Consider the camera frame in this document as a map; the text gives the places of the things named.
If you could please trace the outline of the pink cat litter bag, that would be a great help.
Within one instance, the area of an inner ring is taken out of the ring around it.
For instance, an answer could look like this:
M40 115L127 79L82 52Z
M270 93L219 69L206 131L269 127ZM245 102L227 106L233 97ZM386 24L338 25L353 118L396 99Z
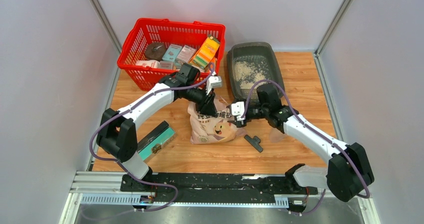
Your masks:
M230 142L247 134L243 127L230 123L233 120L228 102L221 96L214 99L217 117L204 115L196 111L193 102L188 104L187 112L190 115L191 137L190 142L195 145Z

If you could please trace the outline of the black bag clip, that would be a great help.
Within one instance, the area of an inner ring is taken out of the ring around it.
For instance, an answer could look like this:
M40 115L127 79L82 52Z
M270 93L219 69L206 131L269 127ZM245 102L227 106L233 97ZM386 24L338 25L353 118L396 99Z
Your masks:
M249 136L248 134L246 134L244 136L244 139L252 146L254 147L259 153L263 152L263 148L261 147L260 143L261 143L261 139L258 136Z

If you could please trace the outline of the clear plastic scoop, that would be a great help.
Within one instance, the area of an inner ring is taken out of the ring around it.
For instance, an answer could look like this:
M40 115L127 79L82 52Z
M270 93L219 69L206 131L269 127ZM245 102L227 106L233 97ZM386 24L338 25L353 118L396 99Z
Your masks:
M268 135L268 139L271 143L281 142L285 137L286 137L286 134L281 132L277 128L272 128Z

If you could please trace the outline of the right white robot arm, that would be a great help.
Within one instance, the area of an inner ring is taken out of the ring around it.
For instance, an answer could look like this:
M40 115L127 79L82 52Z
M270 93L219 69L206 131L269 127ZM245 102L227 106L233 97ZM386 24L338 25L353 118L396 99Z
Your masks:
M326 167L299 164L289 171L286 189L299 193L304 187L330 190L342 202L354 197L369 199L375 181L365 148L334 138L295 110L283 88L274 81L256 82L245 100L229 106L237 127L265 119L278 132L293 137L326 162Z

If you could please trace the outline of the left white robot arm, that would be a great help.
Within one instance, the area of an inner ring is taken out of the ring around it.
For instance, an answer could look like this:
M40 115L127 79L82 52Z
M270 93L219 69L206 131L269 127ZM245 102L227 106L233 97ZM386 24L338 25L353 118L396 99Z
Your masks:
M209 74L200 82L200 70L190 64L183 64L178 72L161 78L154 87L135 102L113 110L104 111L99 128L92 135L89 150L93 157L94 144L97 144L113 157L110 159L121 165L122 169L133 176L133 184L140 191L148 191L153 178L148 174L150 168L138 154L137 130L153 114L177 99L195 103L196 111L202 115L216 117L214 87L222 84L215 72L215 65L208 64Z

